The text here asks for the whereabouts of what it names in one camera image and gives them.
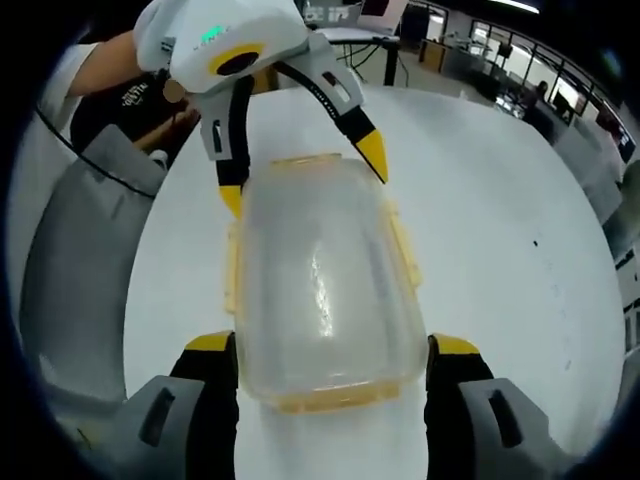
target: white table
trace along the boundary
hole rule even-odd
[[[316,31],[327,37],[332,45],[380,45],[383,47],[387,51],[383,85],[393,86],[396,78],[400,37],[353,27],[327,27],[319,28]]]
[[[365,90],[386,141],[385,190],[425,278],[417,295],[427,332],[475,343],[496,376],[546,412],[560,446],[585,452],[616,402],[624,328],[614,266],[582,190],[544,139],[508,115],[426,92]],[[254,164],[357,155],[301,89],[253,97],[248,137]],[[124,338],[129,395],[168,374],[189,340],[233,327],[223,310],[231,221],[196,131],[138,248]],[[240,389],[237,478],[425,478],[423,381],[388,404],[308,417],[269,412]]]

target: ceiling light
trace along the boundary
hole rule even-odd
[[[527,5],[526,3],[516,2],[515,0],[489,0],[490,2],[504,3],[505,5],[509,5],[510,7],[521,8],[522,10],[526,10],[531,13],[540,13],[536,7],[532,7],[531,5]]]

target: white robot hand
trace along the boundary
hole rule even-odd
[[[168,69],[171,49],[163,48],[168,26],[185,0],[153,0],[142,11],[133,28],[138,66],[145,72]]]

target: plastic food container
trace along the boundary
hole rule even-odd
[[[289,413],[397,397],[427,337],[382,196],[361,160],[252,171],[238,233],[236,343],[250,395]]]

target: window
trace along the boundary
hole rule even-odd
[[[578,115],[582,115],[587,108],[591,86],[592,82],[582,72],[565,62],[558,83],[551,93],[551,100],[560,94],[567,99]]]
[[[526,38],[514,35],[511,39],[513,51],[511,56],[504,62],[504,71],[517,83],[524,83],[527,76],[531,54],[533,52],[533,42]]]
[[[489,39],[489,28],[486,23],[474,22],[473,33],[471,34],[473,43],[470,49],[472,55],[484,56],[487,40]]]
[[[438,41],[444,34],[447,12],[442,8],[429,7],[429,26],[427,27],[427,40]]]
[[[538,47],[531,63],[531,68],[525,79],[525,85],[528,88],[537,87],[540,82],[547,82],[549,86],[544,99],[548,102],[551,100],[551,93],[555,88],[556,79],[558,78],[558,67],[561,60],[555,54],[549,52],[543,47]]]

